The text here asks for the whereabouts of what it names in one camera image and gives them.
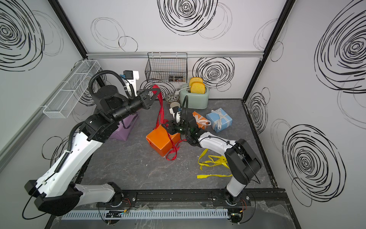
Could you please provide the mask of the orange box red ribbon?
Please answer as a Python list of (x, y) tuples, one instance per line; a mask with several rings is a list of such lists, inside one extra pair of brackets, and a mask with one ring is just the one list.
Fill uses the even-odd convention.
[(169, 151), (173, 148), (173, 143), (177, 144), (181, 140), (181, 135), (179, 133), (174, 135), (169, 135), (167, 130), (159, 125), (158, 128), (154, 129), (146, 136), (146, 140), (149, 145), (154, 149), (160, 156), (166, 156)]

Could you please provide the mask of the yellow ribbon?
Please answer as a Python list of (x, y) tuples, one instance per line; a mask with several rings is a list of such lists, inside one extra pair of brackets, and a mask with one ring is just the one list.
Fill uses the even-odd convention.
[[(201, 159), (203, 157), (205, 157), (206, 153), (208, 152), (209, 149), (205, 149), (202, 154), (199, 156), (197, 163), (200, 166), (200, 170), (203, 171), (203, 167), (217, 167), (217, 166), (224, 166), (227, 169), (229, 168), (227, 159), (225, 158), (225, 156), (214, 156), (214, 155), (208, 155), (209, 160), (207, 161), (201, 161)], [(209, 177), (232, 177), (233, 175), (219, 175), (219, 174), (208, 174), (208, 175), (197, 175), (196, 178), (197, 179), (206, 179)]]

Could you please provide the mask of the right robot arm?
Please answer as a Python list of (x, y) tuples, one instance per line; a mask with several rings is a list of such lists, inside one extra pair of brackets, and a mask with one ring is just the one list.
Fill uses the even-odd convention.
[(182, 134), (184, 141), (191, 146), (211, 150), (224, 157), (232, 175), (225, 189), (225, 199), (229, 205), (234, 205), (240, 201), (242, 191), (253, 178), (259, 182), (257, 173), (262, 168), (261, 160), (244, 139), (227, 140), (200, 128), (193, 114), (188, 113), (187, 106), (187, 96), (182, 105), (171, 103), (169, 111), (173, 120), (163, 123), (163, 128), (168, 134)]

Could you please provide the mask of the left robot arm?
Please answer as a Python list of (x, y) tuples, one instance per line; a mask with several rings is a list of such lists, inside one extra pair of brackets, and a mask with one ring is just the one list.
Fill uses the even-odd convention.
[(114, 71), (103, 70), (91, 77), (88, 91), (98, 112), (76, 124), (70, 131), (67, 148), (52, 167), (37, 180), (29, 180), (25, 189), (35, 198), (43, 214), (63, 216), (75, 207), (107, 203), (119, 207), (123, 191), (114, 183), (103, 185), (75, 184), (72, 180), (93, 153), (105, 143), (120, 122), (140, 109), (149, 109), (160, 94), (155, 86), (135, 91)]

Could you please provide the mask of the purple gift box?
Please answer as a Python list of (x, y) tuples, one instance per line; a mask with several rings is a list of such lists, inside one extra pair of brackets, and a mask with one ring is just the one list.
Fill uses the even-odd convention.
[(112, 133), (110, 138), (126, 141), (137, 119), (138, 113), (130, 115), (123, 119), (119, 123), (118, 128)]

